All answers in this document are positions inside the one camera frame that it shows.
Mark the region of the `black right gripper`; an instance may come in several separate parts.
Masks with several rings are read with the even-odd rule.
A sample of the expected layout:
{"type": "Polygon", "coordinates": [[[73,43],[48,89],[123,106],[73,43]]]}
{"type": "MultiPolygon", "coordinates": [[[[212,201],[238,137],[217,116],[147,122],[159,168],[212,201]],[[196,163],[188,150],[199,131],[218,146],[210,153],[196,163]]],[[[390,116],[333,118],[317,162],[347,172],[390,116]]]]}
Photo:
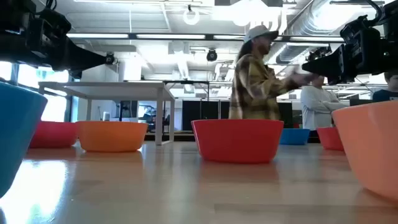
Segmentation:
{"type": "Polygon", "coordinates": [[[342,37],[346,45],[341,44],[326,57],[305,61],[301,69],[325,77],[329,85],[341,83],[341,71],[350,78],[382,72],[381,36],[378,30],[359,30],[355,34],[342,34],[342,37]]]}

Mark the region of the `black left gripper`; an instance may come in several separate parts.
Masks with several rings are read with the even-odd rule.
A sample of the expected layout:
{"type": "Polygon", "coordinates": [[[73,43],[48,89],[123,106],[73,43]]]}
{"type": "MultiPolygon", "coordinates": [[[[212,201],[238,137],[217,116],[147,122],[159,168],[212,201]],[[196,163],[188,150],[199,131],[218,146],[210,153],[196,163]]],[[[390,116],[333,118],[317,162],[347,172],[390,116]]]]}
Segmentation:
{"type": "Polygon", "coordinates": [[[72,78],[81,78],[83,71],[106,63],[105,56],[77,46],[67,35],[56,36],[50,24],[40,18],[30,22],[30,52],[34,67],[67,70],[72,78]],[[69,51],[82,59],[70,62],[69,51]]]}

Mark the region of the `red plastic mini bowl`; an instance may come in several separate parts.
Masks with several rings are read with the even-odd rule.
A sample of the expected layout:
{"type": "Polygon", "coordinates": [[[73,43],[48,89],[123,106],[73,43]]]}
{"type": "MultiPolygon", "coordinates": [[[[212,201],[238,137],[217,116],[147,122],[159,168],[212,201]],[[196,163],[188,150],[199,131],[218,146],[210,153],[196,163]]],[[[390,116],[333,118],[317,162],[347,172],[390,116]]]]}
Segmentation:
{"type": "Polygon", "coordinates": [[[78,126],[71,122],[41,121],[30,142],[30,148],[69,148],[78,136],[78,126]]]}
{"type": "Polygon", "coordinates": [[[192,121],[195,142],[206,161],[261,164],[272,161],[284,122],[269,119],[202,119],[192,121]]]}
{"type": "Polygon", "coordinates": [[[318,137],[325,150],[344,151],[340,135],[336,127],[318,128],[318,137]]]}

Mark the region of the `blue plastic mini bowl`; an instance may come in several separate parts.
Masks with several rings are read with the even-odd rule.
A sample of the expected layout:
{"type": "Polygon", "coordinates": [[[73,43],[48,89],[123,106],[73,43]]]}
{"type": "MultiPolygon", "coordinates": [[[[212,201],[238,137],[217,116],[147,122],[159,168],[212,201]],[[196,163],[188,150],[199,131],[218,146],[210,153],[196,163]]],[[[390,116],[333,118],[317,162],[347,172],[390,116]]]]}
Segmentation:
{"type": "Polygon", "coordinates": [[[0,83],[0,198],[11,188],[46,104],[37,92],[0,83]]]}
{"type": "Polygon", "coordinates": [[[284,128],[279,143],[281,145],[305,145],[309,135],[309,129],[284,128]]]}

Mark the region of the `orange plastic mini bowl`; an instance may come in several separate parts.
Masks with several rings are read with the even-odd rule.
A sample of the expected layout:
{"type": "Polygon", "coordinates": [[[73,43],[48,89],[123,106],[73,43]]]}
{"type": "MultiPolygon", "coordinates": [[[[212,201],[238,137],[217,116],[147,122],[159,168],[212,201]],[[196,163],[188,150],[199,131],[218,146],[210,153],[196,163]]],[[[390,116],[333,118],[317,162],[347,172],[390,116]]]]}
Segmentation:
{"type": "Polygon", "coordinates": [[[78,139],[88,152],[136,152],[144,143],[146,123],[78,121],[78,139]]]}
{"type": "Polygon", "coordinates": [[[398,100],[349,106],[332,117],[359,183],[398,201],[398,100]]]}

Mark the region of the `black ceiling-mounted device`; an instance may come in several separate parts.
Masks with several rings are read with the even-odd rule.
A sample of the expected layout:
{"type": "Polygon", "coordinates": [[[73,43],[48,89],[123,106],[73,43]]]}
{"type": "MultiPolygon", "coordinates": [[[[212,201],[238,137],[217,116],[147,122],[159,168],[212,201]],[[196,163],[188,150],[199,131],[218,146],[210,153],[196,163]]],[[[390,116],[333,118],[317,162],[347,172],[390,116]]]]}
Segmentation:
{"type": "Polygon", "coordinates": [[[306,61],[310,62],[322,57],[326,57],[332,53],[331,47],[328,45],[326,47],[318,47],[309,51],[309,55],[306,57],[306,61]]]}

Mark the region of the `long ceiling light strip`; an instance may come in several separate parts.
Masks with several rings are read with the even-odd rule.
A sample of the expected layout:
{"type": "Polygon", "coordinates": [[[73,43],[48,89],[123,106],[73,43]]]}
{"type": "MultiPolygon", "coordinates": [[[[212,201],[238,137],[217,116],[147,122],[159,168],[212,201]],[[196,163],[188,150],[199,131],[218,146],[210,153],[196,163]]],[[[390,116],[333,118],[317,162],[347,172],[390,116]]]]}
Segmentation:
{"type": "MultiPolygon", "coordinates": [[[[205,41],[243,41],[244,36],[238,34],[174,34],[174,33],[71,33],[71,39],[122,39],[122,40],[205,40],[205,41]]],[[[302,36],[280,35],[276,42],[309,42],[309,43],[343,43],[338,36],[302,36]]]]}

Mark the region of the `person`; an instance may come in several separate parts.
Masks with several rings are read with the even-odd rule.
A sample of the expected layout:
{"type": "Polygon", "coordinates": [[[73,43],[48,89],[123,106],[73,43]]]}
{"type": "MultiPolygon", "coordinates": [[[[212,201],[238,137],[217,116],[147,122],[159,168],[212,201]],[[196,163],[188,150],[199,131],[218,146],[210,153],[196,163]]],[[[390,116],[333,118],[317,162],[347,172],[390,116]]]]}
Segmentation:
{"type": "Polygon", "coordinates": [[[229,118],[279,120],[277,97],[316,79],[314,73],[294,68],[289,76],[278,79],[273,68],[263,61],[273,40],[256,37],[243,43],[238,53],[232,80],[229,118]]]}
{"type": "Polygon", "coordinates": [[[319,76],[309,86],[302,88],[302,125],[304,129],[316,131],[318,128],[332,127],[332,112],[346,107],[336,95],[323,88],[325,77],[319,76]]]}
{"type": "Polygon", "coordinates": [[[387,83],[386,89],[381,89],[373,93],[373,102],[398,100],[398,70],[384,73],[387,83]]]}

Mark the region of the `white perforated metal riser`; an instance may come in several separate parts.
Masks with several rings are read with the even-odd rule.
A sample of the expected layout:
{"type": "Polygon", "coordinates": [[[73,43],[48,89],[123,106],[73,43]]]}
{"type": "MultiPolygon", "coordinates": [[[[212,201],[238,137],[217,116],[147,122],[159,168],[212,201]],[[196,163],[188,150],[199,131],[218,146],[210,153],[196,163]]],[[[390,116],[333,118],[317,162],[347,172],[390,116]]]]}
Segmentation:
{"type": "Polygon", "coordinates": [[[163,103],[170,103],[169,142],[174,141],[175,97],[163,81],[133,81],[133,82],[39,82],[38,92],[43,95],[45,89],[63,91],[70,96],[87,100],[86,119],[91,120],[93,100],[111,101],[154,101],[157,103],[155,121],[155,144],[166,144],[162,140],[163,133],[163,103]]]}

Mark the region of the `person's cap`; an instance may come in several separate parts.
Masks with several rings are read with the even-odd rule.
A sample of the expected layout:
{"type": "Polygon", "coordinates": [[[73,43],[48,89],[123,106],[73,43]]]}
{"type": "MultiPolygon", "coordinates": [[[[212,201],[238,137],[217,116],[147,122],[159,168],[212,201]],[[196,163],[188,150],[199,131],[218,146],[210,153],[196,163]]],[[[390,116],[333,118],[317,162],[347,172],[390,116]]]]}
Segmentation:
{"type": "Polygon", "coordinates": [[[266,36],[270,38],[270,40],[275,40],[279,35],[278,30],[269,30],[265,25],[258,25],[255,26],[245,34],[243,37],[243,42],[246,44],[252,39],[255,39],[256,37],[260,36],[266,36]]]}

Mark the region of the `black partition panels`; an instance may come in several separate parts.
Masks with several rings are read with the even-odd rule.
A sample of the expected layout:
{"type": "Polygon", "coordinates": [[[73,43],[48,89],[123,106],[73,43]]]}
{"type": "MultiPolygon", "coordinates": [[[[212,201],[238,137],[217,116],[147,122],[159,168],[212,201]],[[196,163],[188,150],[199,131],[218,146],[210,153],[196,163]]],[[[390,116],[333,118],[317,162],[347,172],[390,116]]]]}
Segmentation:
{"type": "MultiPolygon", "coordinates": [[[[285,128],[293,128],[292,103],[278,103],[280,119],[285,128]]],[[[221,119],[229,118],[229,101],[182,101],[182,131],[192,131],[191,122],[199,119],[221,119]]]]}

